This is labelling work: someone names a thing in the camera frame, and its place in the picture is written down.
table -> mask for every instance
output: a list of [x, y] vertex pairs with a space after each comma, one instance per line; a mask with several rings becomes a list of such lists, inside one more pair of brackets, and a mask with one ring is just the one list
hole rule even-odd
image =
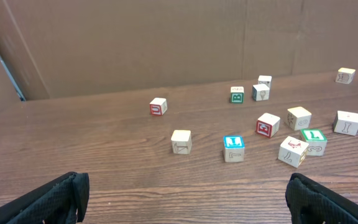
[[[333, 133], [337, 110], [358, 113], [358, 71], [350, 85], [336, 72], [274, 77], [268, 101], [251, 99], [256, 80], [154, 88], [18, 103], [0, 113], [0, 206], [68, 172], [87, 172], [85, 223], [290, 223], [285, 188], [302, 173], [358, 203], [358, 134]], [[244, 86], [244, 104], [230, 104]], [[155, 97], [168, 111], [151, 116]], [[296, 169], [277, 160], [298, 137], [283, 123], [303, 106], [323, 130], [323, 157]], [[263, 113], [282, 118], [272, 138], [255, 133]], [[174, 129], [192, 132], [190, 155], [172, 152]], [[223, 136], [242, 135], [245, 161], [223, 159]]]

block face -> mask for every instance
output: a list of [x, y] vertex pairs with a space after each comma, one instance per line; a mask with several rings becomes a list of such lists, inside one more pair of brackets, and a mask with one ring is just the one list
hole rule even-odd
[[271, 138], [277, 133], [280, 126], [280, 118], [278, 116], [264, 113], [256, 123], [256, 133]]
[[341, 68], [338, 70], [338, 75], [336, 76], [335, 82], [350, 84], [353, 81], [356, 71], [350, 68]]
[[171, 137], [172, 149], [175, 154], [190, 154], [192, 142], [191, 131], [175, 130]]
[[338, 111], [334, 121], [334, 132], [355, 136], [358, 131], [358, 113]]
[[285, 122], [293, 130], [301, 130], [309, 127], [311, 121], [311, 113], [299, 106], [288, 109], [288, 115]]
[[162, 116], [168, 110], [167, 100], [165, 98], [154, 98], [150, 102], [150, 113], [156, 116]]
[[327, 146], [327, 138], [321, 130], [302, 129], [301, 140], [309, 144], [306, 155], [323, 156]]
[[259, 75], [258, 84], [265, 84], [267, 85], [267, 87], [271, 88], [272, 77], [266, 75]]
[[232, 86], [230, 89], [230, 102], [231, 103], [243, 103], [244, 102], [244, 87]]
[[298, 168], [306, 157], [308, 146], [307, 142], [289, 136], [280, 145], [278, 159]]
[[242, 162], [246, 147], [241, 136], [224, 136], [224, 161]]
[[270, 88], [265, 84], [258, 84], [252, 87], [252, 99], [255, 101], [268, 100]]

wooden block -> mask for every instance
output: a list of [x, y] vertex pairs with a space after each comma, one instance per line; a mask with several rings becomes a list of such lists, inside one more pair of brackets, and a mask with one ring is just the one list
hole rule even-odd
[[231, 103], [243, 103], [244, 102], [244, 87], [232, 86], [230, 89], [230, 102]]
[[246, 145], [241, 136], [224, 136], [224, 161], [225, 162], [242, 162]]
[[175, 130], [171, 137], [172, 149], [175, 154], [190, 154], [191, 131]]
[[162, 116], [167, 109], [167, 99], [154, 98], [154, 100], [150, 102], [150, 112], [152, 115]]
[[311, 121], [311, 113], [299, 106], [288, 109], [287, 119], [284, 121], [294, 131], [309, 127]]
[[256, 122], [256, 133], [271, 138], [280, 127], [280, 117], [264, 113]]
[[265, 84], [270, 89], [272, 88], [272, 77], [267, 75], [259, 75], [258, 84]]
[[336, 76], [335, 82], [349, 84], [353, 81], [354, 74], [356, 71], [351, 68], [341, 68], [338, 70], [338, 75]]
[[262, 101], [269, 99], [270, 88], [265, 84], [258, 84], [252, 87], [252, 98], [255, 101]]
[[358, 130], [358, 113], [338, 111], [334, 120], [334, 132], [355, 136]]
[[327, 138], [321, 130], [318, 129], [302, 129], [301, 140], [308, 143], [306, 155], [322, 156], [327, 146]]
[[308, 146], [307, 142], [289, 136], [280, 145], [278, 159], [298, 168], [306, 157]]

